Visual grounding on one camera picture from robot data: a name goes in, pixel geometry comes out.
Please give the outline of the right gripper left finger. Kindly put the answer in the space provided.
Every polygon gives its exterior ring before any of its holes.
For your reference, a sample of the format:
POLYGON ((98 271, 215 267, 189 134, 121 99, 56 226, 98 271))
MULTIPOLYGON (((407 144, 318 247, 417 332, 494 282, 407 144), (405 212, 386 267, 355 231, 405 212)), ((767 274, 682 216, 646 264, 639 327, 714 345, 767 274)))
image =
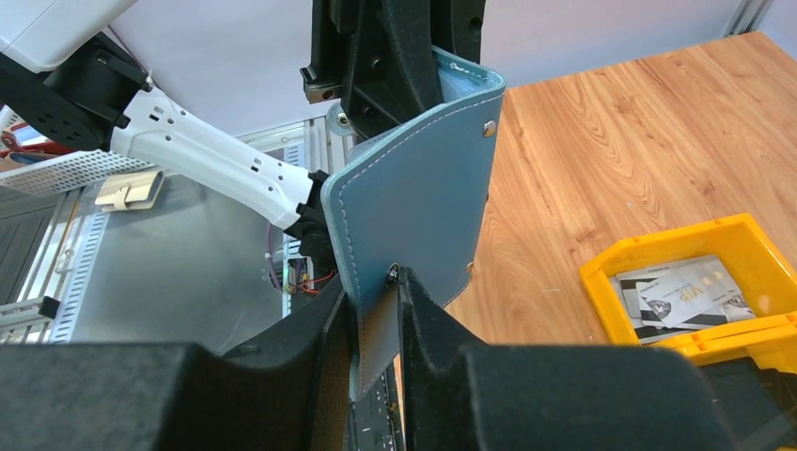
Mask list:
POLYGON ((339 450, 351 350, 332 278, 223 355, 197 344, 1 349, 5 450, 339 450))

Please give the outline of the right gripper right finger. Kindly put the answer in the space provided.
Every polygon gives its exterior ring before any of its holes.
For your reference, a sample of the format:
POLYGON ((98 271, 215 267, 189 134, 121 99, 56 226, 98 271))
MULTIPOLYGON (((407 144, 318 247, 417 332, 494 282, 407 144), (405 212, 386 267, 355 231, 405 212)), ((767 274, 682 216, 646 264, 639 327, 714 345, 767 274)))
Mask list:
POLYGON ((685 358, 636 346, 490 345, 397 276, 410 450, 731 450, 685 358))

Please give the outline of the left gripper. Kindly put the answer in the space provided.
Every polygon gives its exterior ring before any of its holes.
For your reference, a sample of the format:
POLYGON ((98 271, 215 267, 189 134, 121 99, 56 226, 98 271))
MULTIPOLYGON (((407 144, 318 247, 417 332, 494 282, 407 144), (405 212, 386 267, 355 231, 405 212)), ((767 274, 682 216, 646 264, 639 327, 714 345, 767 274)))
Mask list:
POLYGON ((485 7, 485 0, 315 1, 310 62, 300 70, 305 97, 342 99, 363 139, 404 124, 443 102, 431 43, 480 62, 485 7))

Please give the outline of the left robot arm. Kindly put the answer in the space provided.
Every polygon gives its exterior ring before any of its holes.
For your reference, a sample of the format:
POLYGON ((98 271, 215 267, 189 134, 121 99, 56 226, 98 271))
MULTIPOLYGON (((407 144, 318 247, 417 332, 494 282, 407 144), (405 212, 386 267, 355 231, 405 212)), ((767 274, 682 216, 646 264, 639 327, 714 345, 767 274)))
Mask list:
MULTIPOLYGON (((111 151, 174 170, 259 213, 335 262, 320 200, 323 171, 261 157, 193 116, 103 32, 127 1, 5 1, 1 101, 74 150, 111 151)), ((305 96, 342 102, 365 138, 440 104, 434 49, 481 54, 481 1, 317 1, 305 96)))

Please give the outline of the white grey cards stack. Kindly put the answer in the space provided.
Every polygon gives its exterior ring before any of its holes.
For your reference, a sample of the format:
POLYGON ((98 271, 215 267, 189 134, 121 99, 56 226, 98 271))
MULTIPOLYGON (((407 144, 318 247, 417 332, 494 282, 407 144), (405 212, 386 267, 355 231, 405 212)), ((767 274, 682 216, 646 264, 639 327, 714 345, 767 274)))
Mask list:
POLYGON ((621 272, 609 281, 643 345, 755 317, 715 255, 621 272))

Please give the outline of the beige plastic clip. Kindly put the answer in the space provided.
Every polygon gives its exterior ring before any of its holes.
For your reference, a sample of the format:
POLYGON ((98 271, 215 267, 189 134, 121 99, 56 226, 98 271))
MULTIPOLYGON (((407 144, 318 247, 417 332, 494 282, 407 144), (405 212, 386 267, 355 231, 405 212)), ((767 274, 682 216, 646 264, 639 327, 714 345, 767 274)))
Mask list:
POLYGON ((163 183, 160 170, 114 175, 102 184, 94 205, 103 212, 150 210, 163 183))

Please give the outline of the left yellow bin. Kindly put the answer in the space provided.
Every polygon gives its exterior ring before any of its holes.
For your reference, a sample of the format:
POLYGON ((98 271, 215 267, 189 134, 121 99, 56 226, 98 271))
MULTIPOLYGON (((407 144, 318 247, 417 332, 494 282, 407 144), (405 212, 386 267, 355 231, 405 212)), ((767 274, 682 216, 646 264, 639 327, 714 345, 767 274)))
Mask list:
POLYGON ((614 345, 796 371, 796 269, 748 213, 619 241, 579 273, 614 345))

